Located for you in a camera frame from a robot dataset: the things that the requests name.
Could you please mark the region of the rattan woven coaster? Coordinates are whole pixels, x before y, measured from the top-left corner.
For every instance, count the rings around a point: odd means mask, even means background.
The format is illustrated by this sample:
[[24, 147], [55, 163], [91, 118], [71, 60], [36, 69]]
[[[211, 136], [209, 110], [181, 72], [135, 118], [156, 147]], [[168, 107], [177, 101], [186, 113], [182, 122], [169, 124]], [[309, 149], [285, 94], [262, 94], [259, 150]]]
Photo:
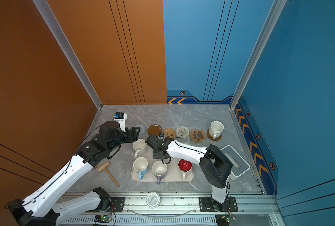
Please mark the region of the rattan woven coaster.
[[166, 128], [162, 131], [164, 134], [164, 138], [172, 138], [174, 139], [176, 137], [176, 131], [172, 128]]

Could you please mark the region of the circuit board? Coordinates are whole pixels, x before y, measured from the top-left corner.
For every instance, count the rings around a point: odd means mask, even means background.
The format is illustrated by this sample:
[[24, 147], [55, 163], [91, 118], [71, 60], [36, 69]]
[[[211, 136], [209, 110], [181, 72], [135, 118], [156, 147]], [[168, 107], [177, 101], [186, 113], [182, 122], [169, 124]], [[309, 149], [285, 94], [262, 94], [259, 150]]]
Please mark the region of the circuit board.
[[228, 215], [215, 215], [217, 226], [230, 226], [231, 218]]
[[113, 222], [113, 217], [108, 215], [95, 215], [94, 225], [106, 225]]

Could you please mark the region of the grey woven coaster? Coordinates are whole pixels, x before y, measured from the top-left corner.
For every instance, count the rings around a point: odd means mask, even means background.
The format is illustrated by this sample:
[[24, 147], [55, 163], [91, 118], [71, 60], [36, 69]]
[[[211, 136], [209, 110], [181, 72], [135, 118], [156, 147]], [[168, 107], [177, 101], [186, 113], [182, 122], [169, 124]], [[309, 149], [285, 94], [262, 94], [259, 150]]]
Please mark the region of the grey woven coaster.
[[134, 127], [139, 128], [139, 136], [142, 136], [144, 133], [146, 133], [145, 126], [143, 126], [143, 125], [136, 125]]

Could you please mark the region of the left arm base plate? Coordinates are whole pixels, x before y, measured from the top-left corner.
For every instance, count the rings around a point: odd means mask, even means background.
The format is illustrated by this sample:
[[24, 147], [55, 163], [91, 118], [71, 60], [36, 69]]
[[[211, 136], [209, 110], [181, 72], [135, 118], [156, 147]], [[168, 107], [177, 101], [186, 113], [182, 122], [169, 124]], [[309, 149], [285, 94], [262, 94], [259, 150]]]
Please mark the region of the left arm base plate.
[[97, 210], [99, 212], [122, 212], [125, 204], [125, 197], [103, 198]]

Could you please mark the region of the white mug back left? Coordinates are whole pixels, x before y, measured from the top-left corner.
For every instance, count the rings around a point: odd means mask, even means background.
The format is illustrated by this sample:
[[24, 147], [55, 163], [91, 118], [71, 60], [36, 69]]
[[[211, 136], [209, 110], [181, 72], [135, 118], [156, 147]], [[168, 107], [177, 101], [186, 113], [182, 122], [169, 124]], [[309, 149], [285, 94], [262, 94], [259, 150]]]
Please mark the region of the white mug back left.
[[138, 139], [133, 143], [133, 149], [135, 151], [135, 158], [138, 158], [147, 153], [147, 145], [144, 139]]

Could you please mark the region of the beige serving tray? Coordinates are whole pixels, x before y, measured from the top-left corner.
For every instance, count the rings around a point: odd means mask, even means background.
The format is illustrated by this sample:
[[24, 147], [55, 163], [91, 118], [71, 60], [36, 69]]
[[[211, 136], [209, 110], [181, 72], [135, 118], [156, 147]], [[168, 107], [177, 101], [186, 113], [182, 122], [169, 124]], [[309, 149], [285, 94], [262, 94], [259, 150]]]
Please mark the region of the beige serving tray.
[[[138, 173], [132, 169], [131, 172], [131, 179], [135, 182], [157, 182], [156, 176], [152, 172], [152, 166], [156, 161], [161, 161], [157, 159], [152, 158], [152, 149], [147, 146], [147, 153], [142, 155], [141, 157], [144, 157], [148, 160], [149, 164], [149, 171], [148, 173], [144, 176], [142, 180], [139, 180], [138, 178]], [[164, 178], [161, 180], [161, 182], [182, 182], [182, 183], [188, 183], [193, 181], [194, 179], [194, 168], [192, 170], [192, 173], [189, 175], [189, 177], [186, 180], [182, 180], [180, 178], [180, 175], [178, 173], [178, 162], [179, 159], [177, 158], [172, 158], [171, 162], [167, 164], [167, 173], [165, 174]]]

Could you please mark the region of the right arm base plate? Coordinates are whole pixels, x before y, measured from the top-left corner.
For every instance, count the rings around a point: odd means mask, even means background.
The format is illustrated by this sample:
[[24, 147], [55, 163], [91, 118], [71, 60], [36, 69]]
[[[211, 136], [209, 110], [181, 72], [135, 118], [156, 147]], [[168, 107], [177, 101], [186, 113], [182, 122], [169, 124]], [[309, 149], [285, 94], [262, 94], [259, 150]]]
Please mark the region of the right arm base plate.
[[238, 204], [235, 197], [226, 197], [223, 203], [219, 203], [212, 197], [200, 197], [199, 207], [201, 212], [238, 212]]

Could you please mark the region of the right circuit board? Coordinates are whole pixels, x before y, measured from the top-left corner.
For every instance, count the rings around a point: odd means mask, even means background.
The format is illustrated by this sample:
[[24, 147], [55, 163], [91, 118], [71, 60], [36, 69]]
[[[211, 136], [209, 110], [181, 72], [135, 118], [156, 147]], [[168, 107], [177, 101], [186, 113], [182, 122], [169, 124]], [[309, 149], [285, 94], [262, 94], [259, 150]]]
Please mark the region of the right circuit board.
[[217, 226], [230, 226], [231, 218], [228, 215], [215, 215]]

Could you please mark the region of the white multicolour woven coaster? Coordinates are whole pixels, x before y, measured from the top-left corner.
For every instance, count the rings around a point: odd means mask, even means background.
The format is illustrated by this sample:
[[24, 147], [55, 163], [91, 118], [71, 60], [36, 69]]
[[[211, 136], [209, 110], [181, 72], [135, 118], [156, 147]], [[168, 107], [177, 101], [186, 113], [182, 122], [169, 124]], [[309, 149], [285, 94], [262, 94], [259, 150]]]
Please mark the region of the white multicolour woven coaster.
[[187, 127], [184, 127], [184, 126], [181, 126], [181, 127], [178, 127], [176, 130], [176, 135], [179, 137], [179, 138], [187, 138], [189, 137], [189, 129]]

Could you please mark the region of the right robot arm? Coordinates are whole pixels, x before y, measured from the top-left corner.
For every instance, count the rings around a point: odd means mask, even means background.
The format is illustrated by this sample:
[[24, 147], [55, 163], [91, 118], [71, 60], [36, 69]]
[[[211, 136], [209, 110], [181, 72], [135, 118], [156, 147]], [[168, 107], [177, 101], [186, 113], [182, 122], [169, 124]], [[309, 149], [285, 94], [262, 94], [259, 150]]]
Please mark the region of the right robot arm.
[[198, 165], [206, 180], [212, 185], [210, 198], [214, 210], [225, 212], [229, 210], [227, 190], [228, 178], [233, 169], [233, 163], [215, 145], [208, 147], [193, 147], [172, 138], [160, 139], [150, 135], [145, 142], [152, 149], [154, 159], [178, 158]]

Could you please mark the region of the paw shaped wooden coaster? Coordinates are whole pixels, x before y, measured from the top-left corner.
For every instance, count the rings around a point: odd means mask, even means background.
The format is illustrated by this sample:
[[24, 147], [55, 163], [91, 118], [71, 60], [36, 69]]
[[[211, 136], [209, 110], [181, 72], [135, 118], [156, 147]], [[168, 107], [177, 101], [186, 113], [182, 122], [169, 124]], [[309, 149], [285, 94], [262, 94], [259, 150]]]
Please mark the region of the paw shaped wooden coaster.
[[203, 130], [192, 130], [189, 134], [189, 138], [195, 143], [201, 143], [207, 139], [207, 135]]

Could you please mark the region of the brown cork round coaster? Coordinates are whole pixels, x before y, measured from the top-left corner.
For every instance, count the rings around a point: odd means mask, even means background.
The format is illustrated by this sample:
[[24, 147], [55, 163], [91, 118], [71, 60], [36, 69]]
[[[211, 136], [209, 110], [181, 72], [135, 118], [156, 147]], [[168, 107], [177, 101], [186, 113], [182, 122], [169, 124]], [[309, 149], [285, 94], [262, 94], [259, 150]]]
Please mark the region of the brown cork round coaster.
[[210, 140], [213, 140], [213, 141], [219, 141], [221, 138], [222, 138], [222, 134], [219, 136], [219, 137], [216, 137], [216, 138], [213, 138], [211, 135], [210, 135], [210, 131], [208, 130], [207, 131], [207, 137], [210, 139]]

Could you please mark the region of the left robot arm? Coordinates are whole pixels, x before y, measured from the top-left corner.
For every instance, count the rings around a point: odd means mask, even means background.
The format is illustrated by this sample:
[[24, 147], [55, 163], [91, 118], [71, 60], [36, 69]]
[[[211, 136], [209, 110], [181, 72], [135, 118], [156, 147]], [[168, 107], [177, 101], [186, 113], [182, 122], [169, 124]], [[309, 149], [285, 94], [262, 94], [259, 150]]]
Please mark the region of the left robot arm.
[[58, 226], [89, 210], [106, 212], [112, 208], [110, 195], [101, 187], [64, 203], [57, 201], [101, 160], [111, 159], [121, 145], [138, 140], [140, 128], [122, 128], [123, 121], [107, 121], [99, 133], [84, 143], [69, 162], [37, 191], [5, 206], [20, 226]]

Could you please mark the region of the glossy brown round coaster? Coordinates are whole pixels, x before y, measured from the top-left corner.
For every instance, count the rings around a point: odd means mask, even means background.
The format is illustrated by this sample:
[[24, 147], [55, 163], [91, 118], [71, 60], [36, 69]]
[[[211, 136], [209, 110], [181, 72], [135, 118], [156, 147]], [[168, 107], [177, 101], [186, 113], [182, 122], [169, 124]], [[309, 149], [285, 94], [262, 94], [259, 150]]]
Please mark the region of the glossy brown round coaster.
[[148, 135], [155, 135], [155, 136], [159, 136], [161, 133], [162, 133], [162, 127], [158, 124], [154, 124], [154, 125], [151, 125], [149, 128], [148, 128]]

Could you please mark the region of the white speckled mug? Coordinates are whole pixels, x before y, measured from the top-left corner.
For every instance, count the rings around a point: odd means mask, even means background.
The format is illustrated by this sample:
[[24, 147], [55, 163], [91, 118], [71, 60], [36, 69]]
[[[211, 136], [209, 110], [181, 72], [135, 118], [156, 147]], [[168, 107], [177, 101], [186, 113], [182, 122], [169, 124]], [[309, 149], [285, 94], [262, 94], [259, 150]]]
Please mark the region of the white speckled mug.
[[210, 128], [209, 128], [210, 135], [213, 138], [219, 137], [223, 133], [224, 128], [225, 127], [224, 127], [223, 123], [221, 123], [219, 121], [213, 121], [210, 124]]

